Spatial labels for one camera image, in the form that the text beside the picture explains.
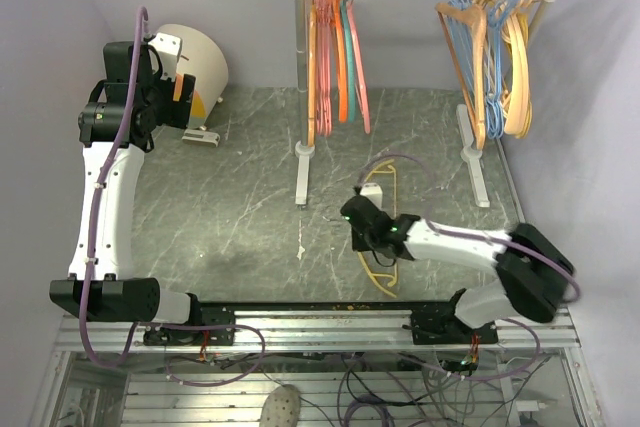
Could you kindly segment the brown wooden hanger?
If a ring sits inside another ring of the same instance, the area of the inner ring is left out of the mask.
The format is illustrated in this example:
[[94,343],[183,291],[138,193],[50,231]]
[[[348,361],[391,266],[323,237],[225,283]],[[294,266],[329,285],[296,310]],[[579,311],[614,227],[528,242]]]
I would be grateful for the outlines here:
[[308,18],[308,145],[315,146],[317,102],[317,11],[311,3]]

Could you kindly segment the pink plastic curved hanger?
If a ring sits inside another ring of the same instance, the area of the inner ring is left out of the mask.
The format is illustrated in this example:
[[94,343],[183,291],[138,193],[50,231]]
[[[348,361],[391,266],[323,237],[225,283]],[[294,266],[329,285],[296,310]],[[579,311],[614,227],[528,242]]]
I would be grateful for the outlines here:
[[355,97],[357,100],[357,104],[362,116],[363,120],[363,129],[366,134],[371,133],[371,121],[370,121],[370,111],[369,111],[369,99],[368,99],[368,89],[365,79],[364,67],[362,62],[362,54],[360,47],[360,40],[357,30],[357,24],[354,14],[354,4],[355,0],[345,0],[345,12],[349,25],[349,34],[351,36],[351,47],[352,47],[352,64],[353,64],[353,73],[351,74],[351,78],[353,79],[352,84],[355,88]]

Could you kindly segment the orange plastic hanger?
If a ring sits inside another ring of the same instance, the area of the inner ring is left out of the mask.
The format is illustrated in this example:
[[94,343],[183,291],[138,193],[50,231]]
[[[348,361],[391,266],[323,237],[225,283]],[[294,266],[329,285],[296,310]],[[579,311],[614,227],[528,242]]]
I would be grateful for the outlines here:
[[348,120],[348,81],[344,27],[341,15],[341,1],[333,0],[334,31],[337,48],[337,79],[339,92],[339,121]]

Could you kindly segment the teal plastic hanger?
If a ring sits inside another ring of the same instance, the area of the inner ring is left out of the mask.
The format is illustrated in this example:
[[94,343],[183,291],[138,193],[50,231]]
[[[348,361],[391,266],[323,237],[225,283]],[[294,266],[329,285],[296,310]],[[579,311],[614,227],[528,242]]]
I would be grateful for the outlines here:
[[346,78],[347,78],[347,121],[353,122],[356,114],[355,59],[350,22],[347,14],[347,1],[340,0],[340,13],[344,32]]

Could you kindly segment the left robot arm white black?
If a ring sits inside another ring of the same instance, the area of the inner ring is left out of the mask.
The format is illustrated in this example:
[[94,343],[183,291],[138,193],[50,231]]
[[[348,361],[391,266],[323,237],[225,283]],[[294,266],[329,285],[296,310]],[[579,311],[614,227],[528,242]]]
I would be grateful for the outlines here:
[[182,344],[203,334],[192,297],[161,288],[133,272],[132,218],[137,180],[154,148],[159,125],[187,126],[195,78],[177,73],[180,38],[157,33],[141,47],[111,42],[103,48],[105,79],[78,116],[83,146],[84,197],[76,250],[49,297],[76,318],[97,322],[168,323]]

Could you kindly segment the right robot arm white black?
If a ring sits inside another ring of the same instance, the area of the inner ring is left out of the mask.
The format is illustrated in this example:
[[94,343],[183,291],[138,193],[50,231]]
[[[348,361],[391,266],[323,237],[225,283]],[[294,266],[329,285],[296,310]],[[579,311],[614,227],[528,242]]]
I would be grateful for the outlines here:
[[389,216],[370,198],[357,194],[340,209],[351,227],[353,249],[390,260],[453,263],[495,276],[489,284],[463,289],[440,320],[450,341],[465,341],[476,329],[519,316],[548,324],[561,304],[580,296],[571,262],[536,227],[517,223],[508,231],[473,230],[423,217]]

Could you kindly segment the hung beige hangers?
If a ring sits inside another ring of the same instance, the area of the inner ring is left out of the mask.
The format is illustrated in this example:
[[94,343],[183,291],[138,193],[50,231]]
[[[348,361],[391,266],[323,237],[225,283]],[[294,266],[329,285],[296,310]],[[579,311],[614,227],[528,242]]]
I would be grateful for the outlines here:
[[528,14],[534,0],[516,0],[509,12],[500,36],[511,60],[511,86],[501,97],[505,115],[505,132],[516,138],[527,135],[532,121],[531,93],[527,47],[529,42]]

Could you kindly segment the hung yellow hangers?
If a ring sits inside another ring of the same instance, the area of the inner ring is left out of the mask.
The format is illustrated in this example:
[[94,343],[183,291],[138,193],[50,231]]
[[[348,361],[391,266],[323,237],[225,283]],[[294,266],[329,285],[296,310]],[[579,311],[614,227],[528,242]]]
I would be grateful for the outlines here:
[[505,133],[525,137],[532,119],[529,65],[527,56],[528,26],[524,14],[512,14],[502,28],[501,38],[511,60],[510,81],[504,75],[506,92],[502,95]]

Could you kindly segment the hung blue hangers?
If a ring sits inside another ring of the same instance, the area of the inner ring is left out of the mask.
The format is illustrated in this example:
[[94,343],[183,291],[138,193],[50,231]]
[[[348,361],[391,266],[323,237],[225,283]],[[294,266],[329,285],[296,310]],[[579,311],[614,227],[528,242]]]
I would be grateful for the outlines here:
[[503,77],[507,75],[508,81],[511,77],[511,60],[501,40],[500,31],[510,10],[515,7],[516,0],[450,0],[446,3],[461,9],[473,3],[480,6],[486,14],[487,31],[483,55],[486,141],[499,139],[508,135],[505,133],[501,97],[506,92]]

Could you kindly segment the round beige drawer box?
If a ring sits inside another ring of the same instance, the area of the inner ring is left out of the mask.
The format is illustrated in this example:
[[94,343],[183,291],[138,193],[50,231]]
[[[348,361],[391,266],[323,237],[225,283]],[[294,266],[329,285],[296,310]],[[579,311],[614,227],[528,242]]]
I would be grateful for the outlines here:
[[228,84],[229,69],[224,54],[209,36],[192,27],[164,24],[157,32],[182,39],[177,75],[190,74],[196,78],[191,116],[186,129],[199,129],[204,126],[216,104],[221,102]]

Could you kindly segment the white perforated shoe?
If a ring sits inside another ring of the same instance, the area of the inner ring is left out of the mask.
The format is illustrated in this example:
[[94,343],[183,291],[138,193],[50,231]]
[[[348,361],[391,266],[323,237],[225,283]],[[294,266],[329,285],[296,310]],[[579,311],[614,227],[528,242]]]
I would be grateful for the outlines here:
[[301,395],[293,385],[277,387],[265,399],[260,427],[296,427],[301,411]]

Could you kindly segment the aluminium mounting rail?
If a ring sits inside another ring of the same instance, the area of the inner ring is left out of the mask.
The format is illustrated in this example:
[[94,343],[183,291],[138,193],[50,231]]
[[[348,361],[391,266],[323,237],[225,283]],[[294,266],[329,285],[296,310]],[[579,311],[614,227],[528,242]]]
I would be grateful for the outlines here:
[[[346,351],[418,351],[426,349],[463,350],[470,341],[454,344],[414,344],[412,335],[402,328],[409,324],[409,311],[371,312],[312,312],[292,311],[273,314],[248,311],[236,314],[242,325],[254,327],[266,340],[267,352],[346,352]],[[542,349],[578,348],[581,346],[572,318],[567,309],[561,309],[551,324],[535,324],[516,318],[535,331]],[[129,324],[90,323],[88,330],[93,349],[97,353],[120,353],[125,345]],[[535,347],[532,335],[524,327],[504,320],[494,328],[497,344],[483,344],[487,350],[530,350]],[[137,329],[131,353],[198,353],[195,346],[145,346],[144,327]],[[238,330],[231,346],[212,346],[212,352],[258,352],[260,340],[251,331]],[[78,332],[78,321],[64,316],[54,351],[83,352]]]

